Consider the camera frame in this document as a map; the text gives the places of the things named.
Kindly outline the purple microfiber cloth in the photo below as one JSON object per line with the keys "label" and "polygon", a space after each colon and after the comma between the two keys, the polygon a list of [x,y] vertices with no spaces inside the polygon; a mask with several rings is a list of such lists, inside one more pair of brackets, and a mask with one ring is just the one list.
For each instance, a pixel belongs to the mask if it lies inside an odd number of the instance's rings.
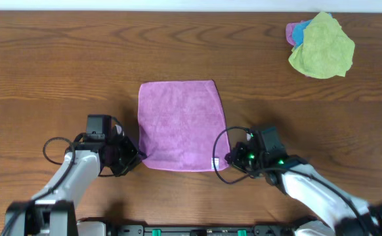
{"label": "purple microfiber cloth", "polygon": [[161,81],[140,86],[139,148],[156,170],[224,170],[230,151],[226,119],[215,82]]}

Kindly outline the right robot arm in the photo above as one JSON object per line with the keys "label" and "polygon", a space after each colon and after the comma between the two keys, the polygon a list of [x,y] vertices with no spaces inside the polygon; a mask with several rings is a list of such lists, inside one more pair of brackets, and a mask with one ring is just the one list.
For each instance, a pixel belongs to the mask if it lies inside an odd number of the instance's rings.
{"label": "right robot arm", "polygon": [[317,215],[290,235],[382,235],[382,203],[372,205],[347,193],[305,159],[289,155],[276,128],[245,128],[245,133],[247,140],[237,142],[226,162],[247,178],[265,178]]}

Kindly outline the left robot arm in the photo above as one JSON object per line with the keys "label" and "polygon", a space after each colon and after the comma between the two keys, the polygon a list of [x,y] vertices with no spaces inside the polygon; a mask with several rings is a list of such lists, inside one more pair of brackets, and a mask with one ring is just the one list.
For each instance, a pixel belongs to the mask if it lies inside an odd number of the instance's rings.
{"label": "left robot arm", "polygon": [[147,156],[110,115],[89,115],[87,128],[68,147],[49,182],[27,201],[11,203],[2,235],[123,235],[122,227],[102,218],[78,220],[75,208],[85,190],[109,168],[112,177],[126,175]]}

